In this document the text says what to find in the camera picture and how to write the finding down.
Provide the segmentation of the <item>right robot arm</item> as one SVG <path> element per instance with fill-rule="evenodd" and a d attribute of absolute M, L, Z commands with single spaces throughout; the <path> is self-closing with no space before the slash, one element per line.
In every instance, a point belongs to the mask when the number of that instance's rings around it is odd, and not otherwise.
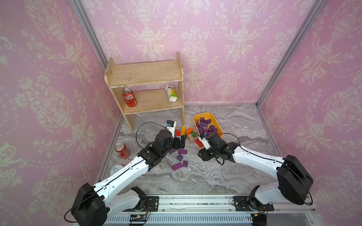
<path fill-rule="evenodd" d="M 246 204 L 255 211 L 266 211 L 273 202 L 287 200 L 296 205 L 312 205 L 310 189 L 313 178 L 293 155 L 277 157 L 266 155 L 246 148 L 236 142 L 226 143 L 219 134 L 200 135 L 198 141 L 203 144 L 198 156 L 205 162 L 215 159 L 220 165 L 226 161 L 244 164 L 263 171 L 276 179 L 265 186 L 255 186 Z"/>

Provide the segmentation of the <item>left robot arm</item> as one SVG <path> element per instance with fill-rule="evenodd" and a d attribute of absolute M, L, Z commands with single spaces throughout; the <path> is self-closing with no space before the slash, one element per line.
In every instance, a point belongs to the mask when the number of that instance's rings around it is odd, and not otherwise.
<path fill-rule="evenodd" d="M 147 195 L 139 187 L 126 193 L 122 190 L 161 163 L 171 149 L 184 148 L 185 140 L 185 136 L 173 137 L 169 130 L 161 130 L 153 142 L 118 172 L 95 185 L 81 186 L 74 204 L 67 211 L 73 216 L 73 223 L 102 226 L 109 217 L 126 210 L 149 211 Z"/>

